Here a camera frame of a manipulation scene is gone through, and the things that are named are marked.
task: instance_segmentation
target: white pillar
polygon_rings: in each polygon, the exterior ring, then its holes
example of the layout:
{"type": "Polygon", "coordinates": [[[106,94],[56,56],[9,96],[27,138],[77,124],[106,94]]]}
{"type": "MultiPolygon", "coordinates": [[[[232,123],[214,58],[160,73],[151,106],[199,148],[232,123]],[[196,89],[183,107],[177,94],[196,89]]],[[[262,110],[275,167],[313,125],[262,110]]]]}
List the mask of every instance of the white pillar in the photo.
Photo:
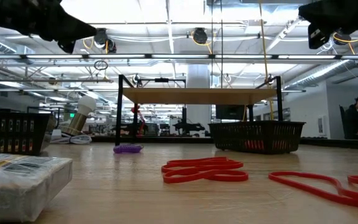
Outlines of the white pillar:
{"type": "MultiPolygon", "coordinates": [[[[189,65],[186,85],[187,88],[210,88],[211,75],[208,65],[189,65]]],[[[211,105],[187,105],[187,123],[200,123],[209,131],[208,124],[211,123],[211,105]]],[[[191,131],[190,134],[198,133],[200,137],[205,137],[205,131],[191,131]]]]}

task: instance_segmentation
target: black plastic basket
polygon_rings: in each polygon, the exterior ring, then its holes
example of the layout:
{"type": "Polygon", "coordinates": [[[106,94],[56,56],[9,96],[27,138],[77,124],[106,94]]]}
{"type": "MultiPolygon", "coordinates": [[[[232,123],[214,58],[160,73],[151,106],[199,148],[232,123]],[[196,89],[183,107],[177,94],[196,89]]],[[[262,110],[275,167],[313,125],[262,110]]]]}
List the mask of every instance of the black plastic basket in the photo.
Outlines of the black plastic basket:
{"type": "Polygon", "coordinates": [[[0,153],[37,156],[49,145],[54,126],[50,114],[0,112],[0,153]]]}
{"type": "Polygon", "coordinates": [[[283,154],[298,149],[304,124],[290,121],[253,121],[209,124],[209,128],[218,149],[283,154]]]}

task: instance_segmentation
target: table surface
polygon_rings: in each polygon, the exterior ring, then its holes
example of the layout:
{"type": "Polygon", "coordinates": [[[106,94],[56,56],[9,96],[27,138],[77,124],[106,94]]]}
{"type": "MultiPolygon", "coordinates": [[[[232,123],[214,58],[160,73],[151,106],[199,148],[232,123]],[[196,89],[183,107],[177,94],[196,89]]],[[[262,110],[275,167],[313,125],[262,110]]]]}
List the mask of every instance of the table surface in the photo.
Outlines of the table surface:
{"type": "MultiPolygon", "coordinates": [[[[358,149],[300,146],[284,155],[220,151],[212,144],[145,144],[140,154],[113,154],[113,144],[51,145],[48,155],[74,160],[73,180],[36,223],[358,223],[358,208],[330,202],[267,178],[277,170],[338,178],[358,175],[358,149]],[[173,159],[227,156],[244,162],[246,182],[164,184],[173,159]]],[[[300,182],[335,192],[318,180],[300,182]]]]}
{"type": "Polygon", "coordinates": [[[273,89],[124,88],[134,103],[251,105],[276,95],[273,89]]]}

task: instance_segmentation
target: person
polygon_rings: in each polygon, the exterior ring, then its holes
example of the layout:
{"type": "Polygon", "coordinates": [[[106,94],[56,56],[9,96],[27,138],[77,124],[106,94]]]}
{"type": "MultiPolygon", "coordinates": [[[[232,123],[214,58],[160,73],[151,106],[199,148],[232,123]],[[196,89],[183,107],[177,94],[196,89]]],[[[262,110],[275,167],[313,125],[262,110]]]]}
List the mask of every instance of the person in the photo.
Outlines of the person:
{"type": "Polygon", "coordinates": [[[346,139],[354,139],[356,134],[358,134],[358,97],[356,98],[356,103],[350,105],[349,109],[345,112],[346,120],[346,139]]]}

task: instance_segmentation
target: purple object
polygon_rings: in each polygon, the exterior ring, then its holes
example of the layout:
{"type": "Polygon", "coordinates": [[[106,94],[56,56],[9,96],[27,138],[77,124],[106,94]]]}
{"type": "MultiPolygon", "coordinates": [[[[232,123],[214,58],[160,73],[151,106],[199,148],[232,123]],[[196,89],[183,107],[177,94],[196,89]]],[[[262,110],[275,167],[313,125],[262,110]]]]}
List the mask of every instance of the purple object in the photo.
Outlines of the purple object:
{"type": "Polygon", "coordinates": [[[139,153],[140,150],[143,149],[143,146],[140,145],[123,145],[123,146],[115,146],[115,153],[139,153]]]}

